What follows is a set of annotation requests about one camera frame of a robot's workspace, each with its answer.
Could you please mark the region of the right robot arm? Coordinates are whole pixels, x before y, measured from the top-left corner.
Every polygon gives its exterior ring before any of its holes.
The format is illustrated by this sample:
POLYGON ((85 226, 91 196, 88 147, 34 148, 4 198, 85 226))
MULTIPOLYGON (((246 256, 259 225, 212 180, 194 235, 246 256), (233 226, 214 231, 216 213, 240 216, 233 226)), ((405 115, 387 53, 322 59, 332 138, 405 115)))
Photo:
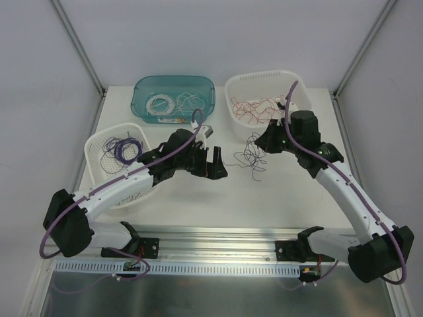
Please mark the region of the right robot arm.
POLYGON ((354 235, 315 226, 299 233, 297 246, 286 253, 304 262, 319 254, 349 265, 362 282, 385 279, 397 269, 400 285, 406 280, 406 261, 414 241, 408 226, 398 227, 369 198, 331 143, 321 141, 318 119, 312 111, 299 110, 290 118, 272 119, 254 142, 269 154, 288 152, 338 204, 354 229, 354 235))

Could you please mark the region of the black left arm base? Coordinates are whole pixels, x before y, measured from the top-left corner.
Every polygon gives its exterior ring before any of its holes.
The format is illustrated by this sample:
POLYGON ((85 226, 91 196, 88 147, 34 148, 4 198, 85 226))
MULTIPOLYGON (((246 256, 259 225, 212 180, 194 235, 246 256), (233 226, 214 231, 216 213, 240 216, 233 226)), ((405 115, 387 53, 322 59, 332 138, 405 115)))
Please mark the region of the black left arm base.
POLYGON ((122 249, 103 248, 102 258, 130 258, 139 256, 143 259, 157 259, 159 255, 159 238, 135 237, 122 249))

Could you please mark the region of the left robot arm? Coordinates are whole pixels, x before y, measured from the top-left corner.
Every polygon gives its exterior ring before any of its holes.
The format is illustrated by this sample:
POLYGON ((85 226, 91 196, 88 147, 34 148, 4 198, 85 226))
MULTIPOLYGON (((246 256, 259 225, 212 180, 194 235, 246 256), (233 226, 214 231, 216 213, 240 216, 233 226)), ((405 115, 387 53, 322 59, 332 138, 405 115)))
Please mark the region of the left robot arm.
POLYGON ((178 129, 156 149, 143 153, 117 175, 85 192, 59 190, 52 196, 39 247, 44 259, 59 254, 71 258, 87 248, 100 248, 104 257, 137 258, 146 251, 146 239, 126 221, 100 223, 97 219, 132 194, 153 189, 184 170, 193 176, 219 180, 227 177, 220 147, 209 162, 207 138, 210 126, 195 131, 178 129))

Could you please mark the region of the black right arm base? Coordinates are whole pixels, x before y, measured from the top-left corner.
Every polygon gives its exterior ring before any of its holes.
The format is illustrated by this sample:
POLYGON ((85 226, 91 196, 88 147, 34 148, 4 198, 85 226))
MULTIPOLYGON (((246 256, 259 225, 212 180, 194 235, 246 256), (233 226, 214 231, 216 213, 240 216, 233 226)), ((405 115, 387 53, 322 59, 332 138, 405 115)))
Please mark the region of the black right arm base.
POLYGON ((308 238, 323 227, 314 226, 305 229, 297 234, 295 240, 277 240, 275 241, 275 253, 278 262, 318 262, 319 258, 323 262, 335 262, 335 259, 326 255, 314 253, 312 251, 308 238))

